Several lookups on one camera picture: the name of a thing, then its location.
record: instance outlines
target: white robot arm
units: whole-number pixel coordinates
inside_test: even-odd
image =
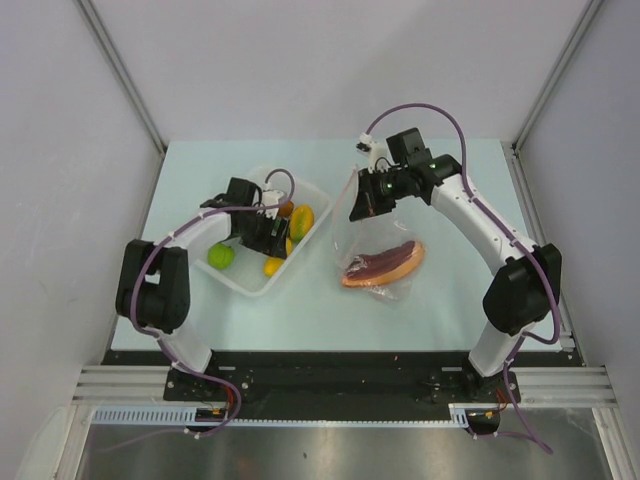
[[[255,206],[278,205],[285,197],[284,192],[272,190],[269,184],[260,188],[248,180],[232,178],[226,194],[201,205],[194,216],[200,221],[180,235],[171,233],[170,241],[153,259],[138,293],[134,327],[154,336],[169,358],[177,359],[179,365],[204,372],[211,349],[190,320],[189,266],[203,258],[211,246],[233,237],[239,237],[252,250],[286,258],[289,221],[277,217],[277,207]],[[127,245],[116,297],[120,315],[132,319],[134,285],[155,248],[151,242],[141,240]],[[158,274],[155,279],[149,277],[154,274]]]
[[[359,172],[358,195],[349,218],[358,221],[388,213],[395,208],[396,200],[416,196],[464,234],[494,276],[483,301],[489,321],[468,357],[474,374],[492,377],[502,369],[522,333],[533,328],[549,311],[540,278],[514,243],[523,246],[545,269],[556,302],[560,291],[560,252],[551,244],[539,247],[510,226],[482,199],[471,181],[465,185],[461,166],[453,157],[431,156],[417,129],[389,137],[387,144],[391,155],[370,135],[360,137],[357,148],[368,157],[369,166]],[[468,191],[506,226],[511,239],[469,197]]]

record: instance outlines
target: white wall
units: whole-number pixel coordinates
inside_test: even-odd
[[[73,2],[0,15],[0,478],[100,355],[159,161]]]
[[[585,3],[95,0],[165,140],[350,138],[407,101],[513,140]]]
[[[578,340],[640,445],[640,2],[608,2],[524,147]]]

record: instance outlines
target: lime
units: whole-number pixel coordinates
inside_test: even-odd
[[[234,256],[233,248],[223,243],[216,243],[209,249],[207,263],[217,270],[224,270],[231,265]]]

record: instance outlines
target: mango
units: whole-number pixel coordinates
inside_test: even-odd
[[[289,220],[289,238],[295,243],[300,242],[313,227],[313,210],[309,205],[300,205],[291,214]]]

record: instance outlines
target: clear plastic container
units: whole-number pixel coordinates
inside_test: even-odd
[[[258,167],[252,170],[246,178],[256,183],[258,186],[264,184],[264,179],[273,170],[273,167]],[[332,207],[331,197],[318,189],[314,185],[299,179],[294,175],[296,188],[291,201],[297,207],[299,205],[309,205],[313,210],[315,222],[309,233],[305,235],[300,243],[293,249],[291,255],[285,260],[278,271],[269,278],[264,274],[264,264],[267,257],[261,253],[254,252],[243,247],[237,240],[225,242],[233,248],[235,257],[233,263],[224,270],[216,270],[207,263],[206,254],[196,260],[197,265],[204,272],[211,275],[216,280],[220,280],[229,288],[236,290],[248,297],[259,297],[267,293],[271,286],[291,265],[300,250],[306,247],[314,233],[318,230],[322,222],[327,218]],[[269,180],[271,186],[283,192],[289,191],[289,179],[285,175],[276,174]]]

